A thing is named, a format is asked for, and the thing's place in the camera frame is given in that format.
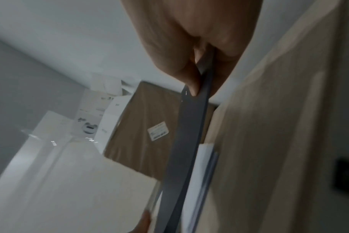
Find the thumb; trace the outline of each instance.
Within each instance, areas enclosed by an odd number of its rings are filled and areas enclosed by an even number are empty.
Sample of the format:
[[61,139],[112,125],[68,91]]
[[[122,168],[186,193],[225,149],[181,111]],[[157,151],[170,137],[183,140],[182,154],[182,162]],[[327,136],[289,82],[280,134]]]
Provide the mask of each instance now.
[[141,216],[139,223],[136,225],[135,229],[130,233],[147,233],[150,226],[150,212],[145,210]]
[[196,96],[200,90],[200,72],[196,64],[189,60],[185,67],[173,75],[174,78],[184,82],[190,89],[191,95]]

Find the sticker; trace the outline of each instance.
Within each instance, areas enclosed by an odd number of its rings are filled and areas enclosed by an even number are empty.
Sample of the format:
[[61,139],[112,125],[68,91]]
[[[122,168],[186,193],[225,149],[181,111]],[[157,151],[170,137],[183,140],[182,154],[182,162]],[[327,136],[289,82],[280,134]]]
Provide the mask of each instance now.
[[163,121],[162,123],[159,123],[156,126],[153,126],[150,129],[148,129],[148,133],[149,133],[150,139],[152,141],[155,141],[158,138],[163,137],[164,135],[167,135],[169,133],[169,130],[167,128],[166,123]]

